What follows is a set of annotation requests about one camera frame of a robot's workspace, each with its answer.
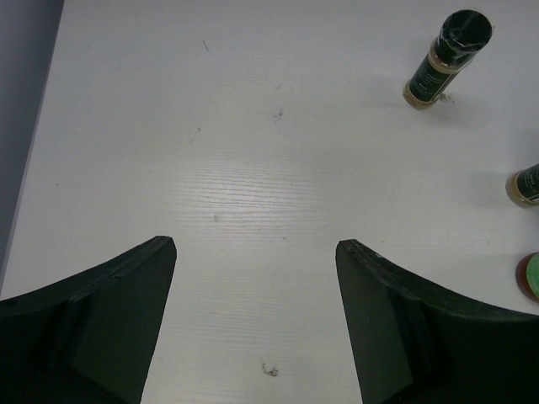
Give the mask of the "sauce bottle yellow cap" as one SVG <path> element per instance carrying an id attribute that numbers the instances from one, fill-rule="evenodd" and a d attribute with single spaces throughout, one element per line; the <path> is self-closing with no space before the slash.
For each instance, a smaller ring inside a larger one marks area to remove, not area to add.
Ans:
<path id="1" fill-rule="evenodd" d="M 518 262 L 515 280 L 528 299 L 538 302 L 538 252 L 530 253 Z"/>

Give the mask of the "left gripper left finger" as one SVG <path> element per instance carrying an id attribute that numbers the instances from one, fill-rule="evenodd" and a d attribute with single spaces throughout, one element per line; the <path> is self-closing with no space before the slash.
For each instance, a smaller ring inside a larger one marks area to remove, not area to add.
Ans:
<path id="1" fill-rule="evenodd" d="M 154 237 L 1 302 L 3 403 L 139 403 L 177 250 Z"/>

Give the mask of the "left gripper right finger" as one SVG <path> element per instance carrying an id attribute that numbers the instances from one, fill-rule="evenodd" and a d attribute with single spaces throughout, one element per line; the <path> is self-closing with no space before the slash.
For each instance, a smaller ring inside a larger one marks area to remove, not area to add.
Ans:
<path id="1" fill-rule="evenodd" d="M 537 316 L 448 290 L 356 240 L 335 259 L 363 402 L 537 402 Z"/>

